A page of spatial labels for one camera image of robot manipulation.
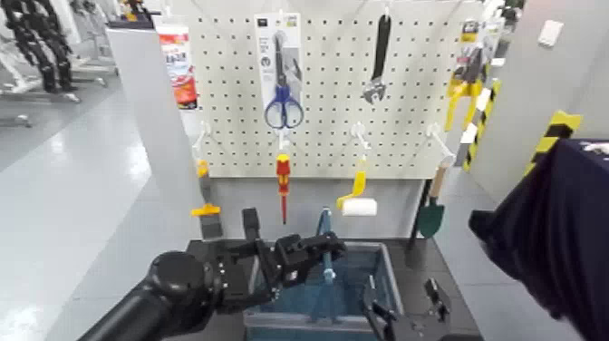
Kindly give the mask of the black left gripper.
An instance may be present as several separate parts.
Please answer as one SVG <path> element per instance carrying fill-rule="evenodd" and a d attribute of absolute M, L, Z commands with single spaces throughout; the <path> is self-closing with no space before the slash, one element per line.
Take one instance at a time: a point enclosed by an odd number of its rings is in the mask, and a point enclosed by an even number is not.
<path fill-rule="evenodd" d="M 220 291 L 216 309 L 230 315 L 269 303 L 280 287 L 305 283 L 312 269 L 341 258 L 345 243 L 333 232 L 302 238 L 298 234 L 280 238 L 275 245 L 260 239 L 256 208 L 242 209 L 246 240 L 220 240 L 216 246 Z"/>

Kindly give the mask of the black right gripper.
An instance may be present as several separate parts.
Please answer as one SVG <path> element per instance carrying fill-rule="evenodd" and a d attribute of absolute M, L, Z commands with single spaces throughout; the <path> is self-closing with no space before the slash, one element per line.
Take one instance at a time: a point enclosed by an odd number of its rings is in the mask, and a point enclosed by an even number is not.
<path fill-rule="evenodd" d="M 450 297 L 435 278 L 428 278 L 424 289 L 430 301 L 429 316 L 400 316 L 397 321 L 394 311 L 379 303 L 374 277 L 368 277 L 362 292 L 362 313 L 377 340 L 482 341 L 480 334 L 450 330 Z"/>

